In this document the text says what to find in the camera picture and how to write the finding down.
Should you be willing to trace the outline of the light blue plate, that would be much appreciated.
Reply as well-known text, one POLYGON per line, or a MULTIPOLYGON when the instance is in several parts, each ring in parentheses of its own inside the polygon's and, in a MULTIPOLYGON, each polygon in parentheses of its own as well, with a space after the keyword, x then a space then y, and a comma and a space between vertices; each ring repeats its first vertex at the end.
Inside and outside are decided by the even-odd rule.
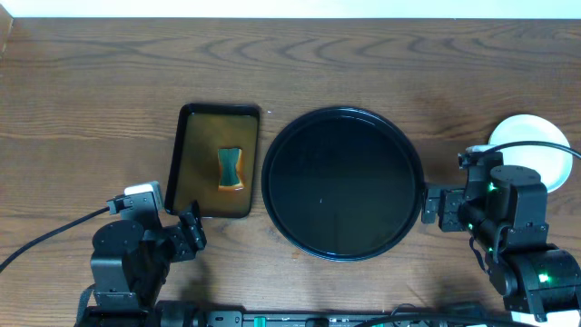
MULTIPOLYGON (((565 135, 554 124, 532 114, 513 115, 502 121, 490 135, 488 144, 501 145, 518 141, 569 146, 565 135)), ((504 164, 536 170, 549 193, 566 182, 573 168, 573 155, 555 148, 521 145, 503 149, 501 153, 504 164)))

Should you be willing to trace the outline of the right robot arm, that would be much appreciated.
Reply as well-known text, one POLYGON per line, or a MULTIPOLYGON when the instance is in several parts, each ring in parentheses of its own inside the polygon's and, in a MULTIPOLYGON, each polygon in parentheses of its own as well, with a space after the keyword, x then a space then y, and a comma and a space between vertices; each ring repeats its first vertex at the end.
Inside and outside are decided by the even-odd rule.
POLYGON ((480 268, 506 309, 545 322, 580 308, 580 266, 547 240, 547 188, 540 174, 506 164, 501 152, 467 153, 465 185, 429 184, 421 220, 444 233, 467 232, 480 268))

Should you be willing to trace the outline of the green and yellow sponge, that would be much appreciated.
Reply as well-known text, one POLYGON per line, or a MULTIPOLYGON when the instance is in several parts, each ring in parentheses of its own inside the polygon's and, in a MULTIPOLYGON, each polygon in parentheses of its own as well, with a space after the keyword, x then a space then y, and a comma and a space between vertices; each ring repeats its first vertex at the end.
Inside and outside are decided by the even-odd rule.
POLYGON ((238 191, 244 188, 242 180, 241 148, 221 148, 218 150, 220 168, 219 190, 238 191))

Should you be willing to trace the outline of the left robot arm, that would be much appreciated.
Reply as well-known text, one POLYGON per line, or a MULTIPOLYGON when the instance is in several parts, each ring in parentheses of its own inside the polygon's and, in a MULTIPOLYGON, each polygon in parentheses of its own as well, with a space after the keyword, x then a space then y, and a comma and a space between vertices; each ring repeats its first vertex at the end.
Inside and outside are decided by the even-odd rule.
POLYGON ((172 263, 193 260, 206 246, 199 205, 174 226, 147 230, 121 220, 93 237, 94 284, 81 295, 77 326, 206 326, 208 314, 187 301, 159 301, 172 263))

